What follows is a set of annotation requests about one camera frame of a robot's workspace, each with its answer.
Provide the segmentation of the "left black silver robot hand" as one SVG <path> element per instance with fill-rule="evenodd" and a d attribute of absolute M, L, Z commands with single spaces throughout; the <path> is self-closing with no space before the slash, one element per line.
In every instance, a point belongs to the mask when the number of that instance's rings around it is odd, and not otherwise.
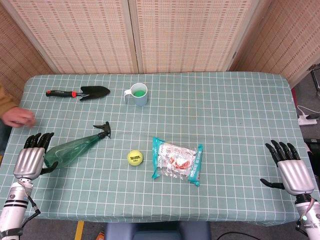
<path fill-rule="evenodd" d="M 50 163 L 47 168 L 43 168 L 45 155 L 53 135 L 53 132 L 37 133 L 26 139 L 13 170 L 13 175 L 16 179 L 33 181 L 40 175 L 49 174 L 57 168 L 58 161 Z"/>

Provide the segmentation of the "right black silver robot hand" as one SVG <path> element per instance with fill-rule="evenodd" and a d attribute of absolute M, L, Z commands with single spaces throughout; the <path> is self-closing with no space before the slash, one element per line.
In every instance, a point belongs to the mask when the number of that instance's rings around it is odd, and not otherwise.
<path fill-rule="evenodd" d="M 301 160 L 297 149 L 291 144 L 272 140 L 265 146 L 269 150 L 276 167 L 279 169 L 282 182 L 260 181 L 269 188 L 286 190 L 292 196 L 311 194 L 315 190 L 307 166 Z"/>

